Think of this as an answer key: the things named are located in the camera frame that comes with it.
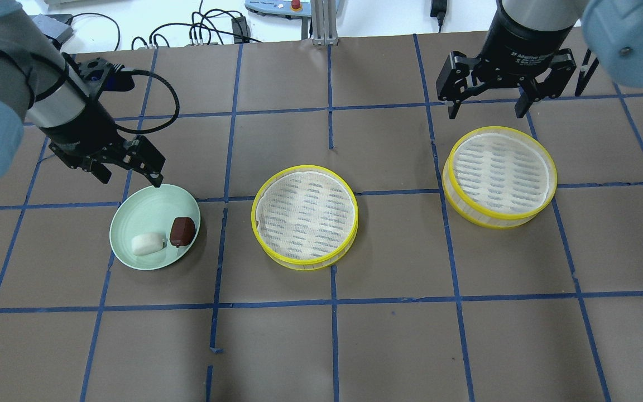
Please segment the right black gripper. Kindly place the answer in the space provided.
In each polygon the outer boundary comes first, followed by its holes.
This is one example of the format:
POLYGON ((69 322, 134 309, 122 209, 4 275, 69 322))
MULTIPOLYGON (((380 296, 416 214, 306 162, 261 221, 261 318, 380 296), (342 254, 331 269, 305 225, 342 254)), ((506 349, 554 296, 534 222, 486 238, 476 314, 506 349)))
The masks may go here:
POLYGON ((462 102, 489 89, 520 87, 515 104, 517 118, 531 105, 562 94, 577 65, 571 49, 562 44, 572 30, 564 21, 559 28, 544 22, 521 21, 523 11, 549 11, 538 3, 499 3, 480 53, 468 57, 450 52, 436 80, 439 101, 455 119, 462 102))

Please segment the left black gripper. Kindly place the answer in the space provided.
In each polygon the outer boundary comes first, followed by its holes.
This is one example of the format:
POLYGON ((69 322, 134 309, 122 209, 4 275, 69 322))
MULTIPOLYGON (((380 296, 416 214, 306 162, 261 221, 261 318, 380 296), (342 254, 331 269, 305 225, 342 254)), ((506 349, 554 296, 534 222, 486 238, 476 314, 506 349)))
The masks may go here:
POLYGON ((104 185, 112 176, 106 164, 140 173, 154 188, 163 183, 164 155, 143 135, 130 141, 122 137, 99 104, 87 104, 71 121, 42 131, 51 140, 49 150, 67 168, 86 171, 104 185))

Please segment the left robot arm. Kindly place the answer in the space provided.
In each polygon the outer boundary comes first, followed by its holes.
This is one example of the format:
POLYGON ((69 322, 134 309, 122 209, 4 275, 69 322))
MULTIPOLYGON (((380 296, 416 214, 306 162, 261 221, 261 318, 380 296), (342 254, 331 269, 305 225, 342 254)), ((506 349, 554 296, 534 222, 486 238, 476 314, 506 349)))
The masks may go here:
POLYGON ((102 92, 133 89, 134 76, 159 79, 102 58, 76 62, 44 36, 20 2, 0 1, 0 178, 31 122, 67 168, 105 184, 112 164, 160 186, 165 158, 146 138, 148 130, 118 125, 99 101, 102 92))

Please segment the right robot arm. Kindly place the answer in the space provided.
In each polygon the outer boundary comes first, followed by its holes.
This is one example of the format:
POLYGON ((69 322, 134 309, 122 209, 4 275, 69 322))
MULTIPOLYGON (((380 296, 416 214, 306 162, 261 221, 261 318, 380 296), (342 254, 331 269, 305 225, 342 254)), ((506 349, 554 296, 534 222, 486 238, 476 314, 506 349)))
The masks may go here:
POLYGON ((436 93, 453 119, 470 97, 520 88, 521 118, 559 97, 574 72, 582 94, 597 66, 619 85, 643 88, 643 1, 498 1, 479 54, 452 51, 436 93))

